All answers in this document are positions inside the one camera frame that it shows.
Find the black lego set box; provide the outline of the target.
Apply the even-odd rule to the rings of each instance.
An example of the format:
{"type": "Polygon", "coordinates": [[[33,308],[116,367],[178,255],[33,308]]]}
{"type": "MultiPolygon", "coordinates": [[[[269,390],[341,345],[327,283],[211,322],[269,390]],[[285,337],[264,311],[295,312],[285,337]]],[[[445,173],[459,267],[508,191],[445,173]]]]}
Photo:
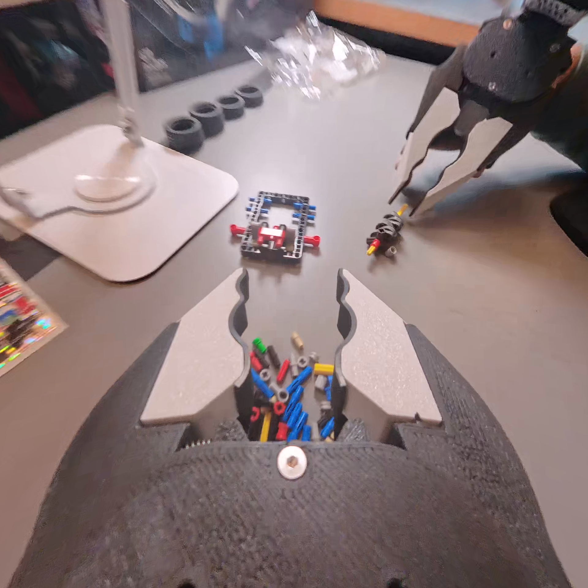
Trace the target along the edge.
{"type": "MultiPolygon", "coordinates": [[[[214,3],[193,27],[162,1],[130,1],[141,92],[211,69],[214,3]]],[[[1,1],[1,138],[114,90],[104,1],[1,1]]]]}

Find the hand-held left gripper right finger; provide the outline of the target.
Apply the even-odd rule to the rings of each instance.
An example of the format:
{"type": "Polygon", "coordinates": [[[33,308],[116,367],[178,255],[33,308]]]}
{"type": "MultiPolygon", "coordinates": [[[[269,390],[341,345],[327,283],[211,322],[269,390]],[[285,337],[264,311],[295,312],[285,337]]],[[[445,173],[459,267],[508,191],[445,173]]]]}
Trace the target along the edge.
{"type": "Polygon", "coordinates": [[[443,417],[405,321],[346,269],[337,272],[334,415],[386,442],[396,424],[436,429],[443,417]]]}

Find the white book stand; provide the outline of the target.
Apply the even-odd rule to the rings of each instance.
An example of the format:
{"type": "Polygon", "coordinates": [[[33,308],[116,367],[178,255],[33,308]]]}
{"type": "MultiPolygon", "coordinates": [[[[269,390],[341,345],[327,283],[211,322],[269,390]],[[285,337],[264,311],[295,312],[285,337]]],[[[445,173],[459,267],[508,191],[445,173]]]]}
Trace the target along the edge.
{"type": "Polygon", "coordinates": [[[153,274],[238,195],[229,173],[142,136],[126,1],[105,1],[121,121],[1,166],[1,219],[109,282],[153,274]]]}

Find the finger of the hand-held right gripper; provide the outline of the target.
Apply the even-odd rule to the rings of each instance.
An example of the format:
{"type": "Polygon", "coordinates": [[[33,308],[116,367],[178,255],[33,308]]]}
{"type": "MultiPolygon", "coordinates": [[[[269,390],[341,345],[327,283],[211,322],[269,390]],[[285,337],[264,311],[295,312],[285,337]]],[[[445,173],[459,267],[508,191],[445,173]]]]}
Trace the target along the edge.
{"type": "Polygon", "coordinates": [[[418,217],[452,195],[458,188],[485,168],[485,160],[512,128],[505,119],[485,119],[474,125],[467,136],[466,145],[459,157],[442,172],[439,181],[411,211],[418,217]]]}
{"type": "Polygon", "coordinates": [[[408,133],[405,145],[399,155],[392,194],[388,204],[408,186],[412,174],[427,156],[430,145],[441,131],[450,127],[460,113],[458,94],[442,88],[430,108],[423,115],[413,131],[408,133]]]}

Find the orange edged table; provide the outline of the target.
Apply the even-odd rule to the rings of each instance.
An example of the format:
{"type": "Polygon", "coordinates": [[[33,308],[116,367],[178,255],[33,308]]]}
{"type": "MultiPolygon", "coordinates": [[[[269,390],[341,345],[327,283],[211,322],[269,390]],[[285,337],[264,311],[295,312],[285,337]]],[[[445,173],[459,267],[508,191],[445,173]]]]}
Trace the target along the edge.
{"type": "Polygon", "coordinates": [[[314,1],[319,20],[387,55],[439,65],[474,39],[481,25],[376,1],[314,1]]]}

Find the clear plastic bag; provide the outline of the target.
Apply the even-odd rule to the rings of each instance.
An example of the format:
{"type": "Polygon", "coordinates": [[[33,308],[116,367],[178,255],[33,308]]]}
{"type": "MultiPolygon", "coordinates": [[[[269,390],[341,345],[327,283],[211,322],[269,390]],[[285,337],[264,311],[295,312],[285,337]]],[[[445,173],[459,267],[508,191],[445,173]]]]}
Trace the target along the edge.
{"type": "Polygon", "coordinates": [[[312,102],[376,75],[386,60],[383,50],[324,24],[315,11],[262,48],[246,51],[267,72],[270,85],[312,102]]]}

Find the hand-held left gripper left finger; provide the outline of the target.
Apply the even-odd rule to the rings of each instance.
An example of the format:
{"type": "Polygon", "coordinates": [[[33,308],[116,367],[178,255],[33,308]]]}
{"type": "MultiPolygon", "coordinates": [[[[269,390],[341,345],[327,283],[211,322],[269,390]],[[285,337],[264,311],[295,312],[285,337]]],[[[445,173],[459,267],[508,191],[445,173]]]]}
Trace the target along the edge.
{"type": "Polygon", "coordinates": [[[175,326],[141,415],[144,426],[184,423],[211,439],[218,425],[251,416],[247,328],[249,275],[238,269],[185,313],[175,326]]]}

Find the colourful sticker sheet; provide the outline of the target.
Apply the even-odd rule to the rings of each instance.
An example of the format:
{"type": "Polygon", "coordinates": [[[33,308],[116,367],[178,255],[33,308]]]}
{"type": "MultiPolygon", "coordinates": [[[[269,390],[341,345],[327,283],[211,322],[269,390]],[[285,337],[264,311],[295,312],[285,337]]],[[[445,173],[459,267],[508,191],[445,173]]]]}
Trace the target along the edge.
{"type": "Polygon", "coordinates": [[[1,259],[1,376],[68,328],[1,259]]]}

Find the person's right forearm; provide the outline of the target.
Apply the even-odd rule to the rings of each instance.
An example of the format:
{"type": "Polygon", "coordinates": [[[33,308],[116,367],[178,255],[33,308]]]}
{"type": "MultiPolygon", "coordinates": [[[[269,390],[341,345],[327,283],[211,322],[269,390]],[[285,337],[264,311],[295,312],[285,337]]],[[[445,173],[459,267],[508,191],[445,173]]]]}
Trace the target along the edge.
{"type": "Polygon", "coordinates": [[[555,81],[547,107],[532,131],[533,138],[587,171],[587,45],[571,48],[571,65],[555,81]]]}

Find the black mesh chair seat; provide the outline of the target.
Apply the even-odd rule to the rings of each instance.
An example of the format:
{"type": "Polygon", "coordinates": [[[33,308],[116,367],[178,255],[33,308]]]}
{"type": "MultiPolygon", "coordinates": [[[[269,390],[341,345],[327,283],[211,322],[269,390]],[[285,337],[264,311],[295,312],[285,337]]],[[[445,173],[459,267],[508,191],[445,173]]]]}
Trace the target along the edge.
{"type": "Polygon", "coordinates": [[[587,185],[579,185],[556,196],[550,213],[577,249],[587,256],[587,185]]]}

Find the yellow lego axle assembly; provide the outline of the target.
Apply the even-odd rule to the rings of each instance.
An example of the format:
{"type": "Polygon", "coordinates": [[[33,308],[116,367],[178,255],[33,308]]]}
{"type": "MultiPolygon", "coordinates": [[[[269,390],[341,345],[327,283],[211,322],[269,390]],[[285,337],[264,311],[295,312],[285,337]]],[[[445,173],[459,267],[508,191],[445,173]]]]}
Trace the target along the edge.
{"type": "Polygon", "coordinates": [[[408,204],[405,203],[397,211],[382,217],[366,239],[368,256],[382,254],[389,259],[396,256],[398,251],[396,243],[400,239],[401,230],[405,224],[403,216],[407,209],[408,204]]]}

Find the black lego frame assembly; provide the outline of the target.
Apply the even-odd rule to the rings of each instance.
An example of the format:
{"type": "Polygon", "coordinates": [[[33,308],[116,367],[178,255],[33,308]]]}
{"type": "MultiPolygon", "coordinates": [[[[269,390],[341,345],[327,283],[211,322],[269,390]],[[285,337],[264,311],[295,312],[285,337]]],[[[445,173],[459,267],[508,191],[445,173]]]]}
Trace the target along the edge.
{"type": "Polygon", "coordinates": [[[316,207],[308,197],[261,190],[248,200],[246,224],[231,224],[229,231],[239,241],[242,257],[297,265],[306,250],[320,247],[320,236],[308,233],[315,219],[316,207]],[[270,224],[275,208],[289,210],[292,223],[270,224]]]}

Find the pile of small lego pieces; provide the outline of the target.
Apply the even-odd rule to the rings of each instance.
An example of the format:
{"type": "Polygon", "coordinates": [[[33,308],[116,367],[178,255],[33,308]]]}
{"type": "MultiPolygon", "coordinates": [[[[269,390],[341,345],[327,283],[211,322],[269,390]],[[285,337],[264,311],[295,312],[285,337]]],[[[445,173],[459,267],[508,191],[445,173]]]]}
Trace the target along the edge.
{"type": "Polygon", "coordinates": [[[246,423],[253,442],[334,442],[332,407],[334,365],[323,364],[316,352],[292,333],[293,350],[281,358],[274,345],[256,337],[249,351],[254,403],[246,423]]]}

